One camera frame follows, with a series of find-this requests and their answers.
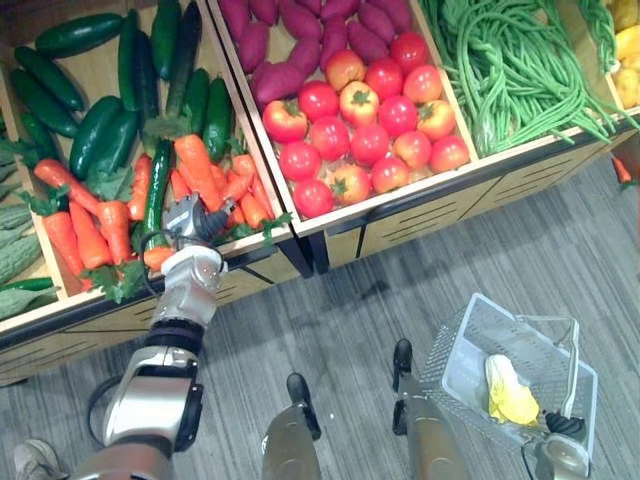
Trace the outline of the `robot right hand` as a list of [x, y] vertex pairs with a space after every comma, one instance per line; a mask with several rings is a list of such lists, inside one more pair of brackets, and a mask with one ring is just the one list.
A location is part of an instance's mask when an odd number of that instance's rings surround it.
[[544, 418], [550, 433], [565, 435], [580, 442], [586, 437], [586, 422], [582, 418], [566, 417], [560, 412], [546, 412]]

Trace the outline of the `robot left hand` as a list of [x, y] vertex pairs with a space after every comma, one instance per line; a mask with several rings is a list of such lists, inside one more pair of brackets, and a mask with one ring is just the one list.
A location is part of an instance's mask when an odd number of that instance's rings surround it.
[[236, 201], [228, 198], [220, 209], [209, 211], [200, 195], [192, 193], [170, 204], [163, 213], [162, 225], [185, 242], [213, 245], [235, 208]]

